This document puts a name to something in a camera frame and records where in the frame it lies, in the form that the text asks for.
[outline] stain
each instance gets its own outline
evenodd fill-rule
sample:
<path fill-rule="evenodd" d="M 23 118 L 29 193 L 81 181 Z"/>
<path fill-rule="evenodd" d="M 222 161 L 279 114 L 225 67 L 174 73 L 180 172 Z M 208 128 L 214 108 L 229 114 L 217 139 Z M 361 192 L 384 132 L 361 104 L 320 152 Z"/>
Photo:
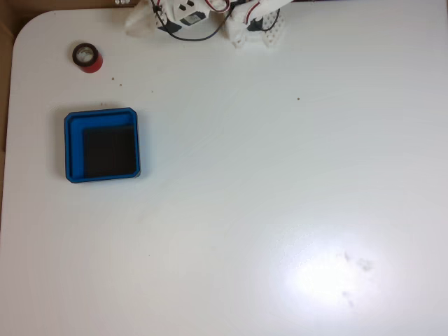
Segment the stain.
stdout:
<path fill-rule="evenodd" d="M 349 292 L 342 292 L 342 297 L 347 301 L 347 304 L 350 306 L 350 308 L 355 307 L 355 304 L 351 300 L 351 295 Z"/>
<path fill-rule="evenodd" d="M 373 270 L 373 262 L 367 259 L 358 259 L 356 265 L 361 268 L 364 272 L 370 272 Z"/>

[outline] white robot part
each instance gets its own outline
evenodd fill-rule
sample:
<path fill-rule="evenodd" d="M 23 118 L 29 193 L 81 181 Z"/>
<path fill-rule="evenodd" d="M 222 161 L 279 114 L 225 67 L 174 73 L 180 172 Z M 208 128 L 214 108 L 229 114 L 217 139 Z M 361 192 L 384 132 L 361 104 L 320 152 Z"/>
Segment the white robot part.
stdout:
<path fill-rule="evenodd" d="M 277 11 L 271 12 L 262 16 L 263 29 L 269 29 L 275 22 L 277 17 Z M 229 19 L 226 22 L 227 34 L 229 36 L 230 42 L 232 42 L 233 46 L 236 48 L 242 48 L 246 42 L 247 43 L 259 43 L 263 42 L 268 48 L 274 47 L 286 26 L 285 17 L 280 13 L 277 21 L 273 28 L 269 31 L 249 31 L 247 30 L 247 25 L 240 22 L 235 21 L 233 19 Z"/>
<path fill-rule="evenodd" d="M 125 31 L 132 36 L 142 36 L 144 33 L 150 32 L 154 34 L 154 31 L 159 30 L 154 28 L 166 30 L 154 13 L 154 6 L 154 8 L 158 9 L 158 14 L 164 25 L 169 23 L 171 27 L 169 29 L 170 34 L 181 28 L 189 28 L 199 21 L 208 19 L 210 11 L 224 14 L 232 11 L 231 16 L 225 23 L 225 28 L 236 48 L 241 48 L 247 41 L 264 41 L 268 47 L 277 43 L 286 23 L 282 14 L 279 15 L 275 25 L 269 31 L 249 31 L 248 27 L 251 26 L 254 20 L 259 21 L 263 19 L 262 29 L 269 29 L 275 21 L 277 10 L 291 2 L 291 0 L 251 0 L 246 3 L 234 0 L 233 4 L 231 1 L 141 0 L 127 18 Z"/>
<path fill-rule="evenodd" d="M 209 17 L 210 8 L 204 0 L 171 0 L 172 22 L 189 27 Z"/>

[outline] blue plastic tray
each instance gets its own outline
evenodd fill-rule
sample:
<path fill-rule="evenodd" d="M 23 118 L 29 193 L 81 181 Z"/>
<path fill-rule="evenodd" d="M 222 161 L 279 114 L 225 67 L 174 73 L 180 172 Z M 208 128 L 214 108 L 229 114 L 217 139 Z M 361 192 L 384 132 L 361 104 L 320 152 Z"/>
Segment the blue plastic tray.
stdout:
<path fill-rule="evenodd" d="M 65 174 L 72 183 L 140 174 L 137 114 L 131 108 L 70 113 L 64 120 Z"/>

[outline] black foam insert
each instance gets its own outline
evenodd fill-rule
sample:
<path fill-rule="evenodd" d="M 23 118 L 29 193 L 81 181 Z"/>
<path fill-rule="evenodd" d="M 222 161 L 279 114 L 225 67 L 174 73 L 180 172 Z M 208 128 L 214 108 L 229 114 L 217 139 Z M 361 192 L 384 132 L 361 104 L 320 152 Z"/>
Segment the black foam insert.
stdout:
<path fill-rule="evenodd" d="M 133 125 L 87 128 L 83 148 L 85 178 L 132 174 L 137 169 Z"/>

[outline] black cable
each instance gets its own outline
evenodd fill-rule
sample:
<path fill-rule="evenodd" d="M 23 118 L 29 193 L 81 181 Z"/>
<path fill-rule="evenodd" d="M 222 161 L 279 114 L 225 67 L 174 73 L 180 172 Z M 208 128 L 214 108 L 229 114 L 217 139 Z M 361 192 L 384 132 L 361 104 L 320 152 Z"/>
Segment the black cable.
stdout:
<path fill-rule="evenodd" d="M 205 41 L 205 40 L 208 40 L 208 39 L 212 38 L 213 36 L 215 36 L 216 33 L 218 33 L 218 32 L 221 30 L 221 28 L 223 27 L 223 25 L 225 24 L 225 22 L 226 22 L 227 19 L 229 18 L 230 14 L 232 14 L 233 9 L 235 8 L 234 6 L 231 6 L 231 7 L 230 7 L 229 13 L 225 16 L 224 21 L 222 21 L 221 24 L 218 26 L 218 28 L 216 28 L 216 30 L 215 30 L 213 33 L 211 33 L 210 35 L 208 35 L 207 37 L 203 37 L 203 38 L 183 38 L 183 37 L 179 37 L 179 36 L 176 36 L 176 35 L 172 34 L 172 33 L 168 30 L 167 26 L 165 26 L 165 23 L 163 23 L 163 20 L 162 20 L 162 18 L 161 18 L 160 15 L 159 15 L 159 12 L 162 10 L 161 7 L 156 6 L 155 3 L 154 3 L 154 0 L 151 0 L 151 3 L 153 4 L 153 11 L 154 11 L 154 13 L 157 15 L 157 19 L 159 19 L 160 23 L 162 24 L 162 26 L 164 27 L 164 29 L 167 31 L 167 33 L 168 33 L 171 37 L 174 37 L 176 40 L 187 41 L 187 42 L 200 42 L 200 41 Z"/>
<path fill-rule="evenodd" d="M 268 32 L 269 30 L 271 30 L 272 28 L 274 28 L 275 24 L 277 23 L 277 20 L 279 19 L 279 15 L 280 15 L 280 8 L 277 11 L 277 16 L 275 17 L 274 23 L 272 24 L 271 27 L 269 27 L 268 29 L 261 29 L 262 32 Z"/>

